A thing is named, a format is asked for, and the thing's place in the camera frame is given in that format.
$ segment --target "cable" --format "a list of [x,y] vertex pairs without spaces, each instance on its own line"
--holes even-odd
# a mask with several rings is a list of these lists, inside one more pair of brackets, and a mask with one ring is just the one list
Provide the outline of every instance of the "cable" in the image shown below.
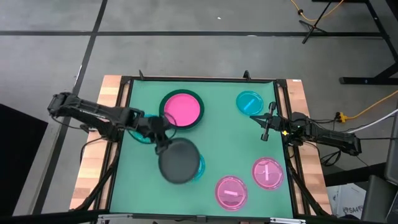
[[[334,156],[336,156],[335,161],[333,161],[332,163],[328,163],[328,162],[331,160],[331,158],[333,158]],[[337,163],[337,161],[340,160],[340,157],[341,157],[341,150],[336,151],[336,152],[333,152],[333,153],[331,153],[331,154],[327,154],[327,155],[323,156],[322,158],[320,158],[320,160],[321,160],[321,165],[323,165],[323,166],[325,166],[325,167],[333,166],[333,165],[335,165],[335,164]]]
[[73,127],[73,126],[69,126],[69,125],[67,125],[67,124],[64,124],[64,123],[62,123],[61,121],[59,121],[59,120],[55,119],[53,116],[51,116],[51,118],[52,118],[52,119],[53,119],[55,122],[57,122],[58,124],[64,125],[64,126],[66,126],[66,127],[68,127],[68,128],[73,128],[73,129],[79,129],[79,130],[82,130],[81,128],[78,128],[78,127]]
[[98,139],[94,139],[94,140],[88,141],[88,142],[86,142],[86,143],[81,147],[81,150],[80,150],[80,163],[81,163],[81,161],[83,160],[83,153],[84,153],[84,151],[85,151],[85,147],[86,147],[87,145],[89,145],[89,144],[95,142],[95,141],[100,140],[100,139],[104,139],[104,137],[100,137],[100,138],[98,138]]
[[310,119],[311,121],[317,123],[317,124],[328,124],[328,123],[332,123],[334,121],[336,121],[335,119],[324,119],[324,120],[314,120],[314,119]]
[[360,112],[359,114],[357,114],[357,115],[355,115],[355,116],[352,116],[352,117],[345,116],[345,120],[348,120],[348,119],[355,119],[355,118],[361,116],[362,114],[364,114],[365,112],[367,112],[368,110],[370,110],[371,108],[373,108],[374,106],[376,106],[376,105],[378,105],[379,103],[383,102],[384,100],[386,100],[386,99],[388,99],[388,98],[394,96],[394,95],[397,94],[397,93],[398,93],[398,90],[395,91],[395,92],[393,92],[393,93],[391,93],[390,95],[384,97],[383,99],[381,99],[381,100],[375,102],[375,103],[372,104],[370,107],[366,108],[365,110],[363,110],[362,112]]
[[361,138],[359,140],[385,140],[385,139],[395,140],[395,139],[398,139],[398,138],[389,138],[389,137],[386,137],[386,138]]
[[367,167],[369,167],[369,165],[367,165],[361,158],[359,158],[359,156],[356,156],[357,159],[359,159],[363,164],[365,164]]
[[355,133],[355,132],[360,131],[360,130],[362,130],[362,129],[368,128],[368,127],[370,127],[370,126],[372,126],[372,125],[374,125],[374,124],[377,124],[378,122],[380,122],[380,121],[382,121],[382,120],[388,118],[389,116],[393,115],[393,114],[396,113],[396,112],[398,112],[398,109],[396,109],[396,110],[394,110],[393,112],[391,112],[391,113],[385,115],[384,117],[378,119],[377,121],[374,121],[374,122],[372,122],[372,123],[370,123],[370,124],[368,124],[368,125],[363,126],[362,128],[358,128],[358,129],[354,129],[354,130],[352,130],[352,131],[348,131],[348,133]]
[[[291,2],[293,3],[293,5],[296,7],[298,13],[300,13],[300,15],[301,15],[306,21],[315,22],[315,21],[318,20],[318,19],[309,19],[309,18],[305,17],[305,16],[304,16],[304,13],[303,13],[303,11],[302,11],[302,9],[300,9],[300,8],[298,7],[298,5],[296,4],[296,2],[294,2],[293,0],[290,0],[290,1],[291,1]],[[329,11],[328,13],[326,13],[325,15],[323,15],[323,16],[321,17],[321,19],[322,19],[322,18],[325,18],[326,16],[329,16],[335,9],[337,9],[337,7],[339,7],[339,6],[341,5],[341,3],[343,3],[343,1],[344,1],[344,0],[341,0],[341,1],[337,4],[337,6],[335,6],[332,10],[330,10],[330,11]]]
[[[177,125],[177,120],[170,113],[164,112],[164,115],[171,117],[174,121],[174,124]],[[169,139],[172,139],[176,133],[177,133],[177,128],[174,128],[174,133],[171,135],[171,137],[169,137]]]
[[317,131],[317,133],[315,134],[315,140],[314,140],[315,142],[318,140],[318,128],[319,128],[318,125],[319,124],[314,125],[315,130]]
[[100,178],[97,185],[95,185],[94,189],[90,192],[87,198],[74,210],[87,210],[90,205],[93,203],[94,199],[97,197],[101,189],[104,187],[105,183],[109,179],[109,177],[114,173],[115,166],[119,160],[120,149],[116,148],[116,152],[114,154],[112,163],[109,165],[108,169],[106,170],[105,174]]
[[347,131],[351,131],[351,130],[354,130],[354,129],[357,129],[357,128],[362,128],[363,126],[366,126],[366,125],[368,125],[368,124],[362,124],[362,125],[360,125],[360,126],[358,126],[358,127],[356,127],[356,128],[349,128],[349,129],[347,129],[347,130],[345,130],[345,131],[341,131],[341,132],[347,132]]
[[317,122],[319,122],[319,121],[328,121],[327,123],[333,121],[332,119],[311,119],[311,120],[317,121]]
[[331,120],[328,120],[328,121],[325,121],[325,122],[319,122],[319,121],[316,121],[314,119],[310,119],[310,120],[313,121],[315,124],[317,124],[319,127],[323,128],[323,129],[327,129],[327,128],[323,127],[320,124],[333,123],[333,130],[335,130],[335,122],[337,121],[337,118],[335,118],[334,120],[331,119]]

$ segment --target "concrete floor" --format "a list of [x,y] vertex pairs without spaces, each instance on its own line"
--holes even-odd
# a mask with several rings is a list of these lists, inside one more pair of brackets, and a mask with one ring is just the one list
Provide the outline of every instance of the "concrete floor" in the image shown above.
[[[296,0],[315,18],[324,3]],[[371,0],[398,49],[398,22],[383,0]],[[0,30],[92,30],[101,0],[3,0]],[[109,0],[100,30],[306,31],[289,0]],[[363,4],[343,4],[319,27],[335,32],[376,32]],[[26,214],[37,195],[59,125],[46,108],[54,93],[71,90],[89,37],[0,36],[0,102],[49,122],[15,214]],[[397,89],[396,86],[340,85],[338,77],[372,77],[393,63],[382,39],[298,37],[97,37],[79,96],[96,101],[103,75],[178,75],[303,80],[310,114],[330,119],[336,111],[354,115]],[[394,97],[347,124],[344,130],[384,116],[396,107]],[[389,136],[392,120],[358,133]],[[87,135],[69,129],[43,212],[68,210],[79,169],[80,148]],[[384,162],[388,141],[366,141],[360,158]],[[331,148],[320,146],[321,155]],[[342,155],[336,164],[353,169],[363,164]]]

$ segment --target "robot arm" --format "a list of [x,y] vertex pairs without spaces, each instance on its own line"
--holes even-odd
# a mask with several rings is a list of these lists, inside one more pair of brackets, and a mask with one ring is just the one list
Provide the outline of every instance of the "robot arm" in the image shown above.
[[263,141],[268,140],[269,129],[280,131],[287,136],[287,142],[294,146],[302,146],[305,141],[324,144],[337,147],[342,152],[351,156],[357,156],[362,153],[360,140],[353,133],[342,133],[320,127],[308,116],[302,113],[294,112],[292,120],[281,116],[274,116],[276,103],[269,105],[269,112],[264,115],[250,116],[255,122],[264,128],[264,134],[261,136]]
[[50,116],[68,116],[96,128],[106,140],[116,142],[124,130],[137,131],[156,143],[156,154],[166,150],[169,139],[165,131],[170,129],[168,119],[152,116],[144,118],[144,112],[135,108],[108,107],[82,100],[72,93],[53,96],[47,108]]

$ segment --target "yellow connector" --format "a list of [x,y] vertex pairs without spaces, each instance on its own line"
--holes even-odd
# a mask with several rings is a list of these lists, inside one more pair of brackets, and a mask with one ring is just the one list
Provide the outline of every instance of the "yellow connector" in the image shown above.
[[338,122],[345,123],[347,121],[347,116],[343,114],[343,112],[337,112],[336,118]]

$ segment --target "pink dish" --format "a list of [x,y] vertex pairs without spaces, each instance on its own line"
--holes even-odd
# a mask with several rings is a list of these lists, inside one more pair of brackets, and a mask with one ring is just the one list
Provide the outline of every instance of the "pink dish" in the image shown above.
[[273,158],[263,157],[254,162],[252,176],[258,186],[266,190],[275,190],[284,180],[283,169]]
[[237,211],[248,199],[248,190],[243,181],[235,176],[225,176],[216,184],[216,200],[227,211]]
[[200,115],[200,104],[195,97],[186,93],[179,93],[167,100],[164,112],[171,124],[188,126],[193,124]]

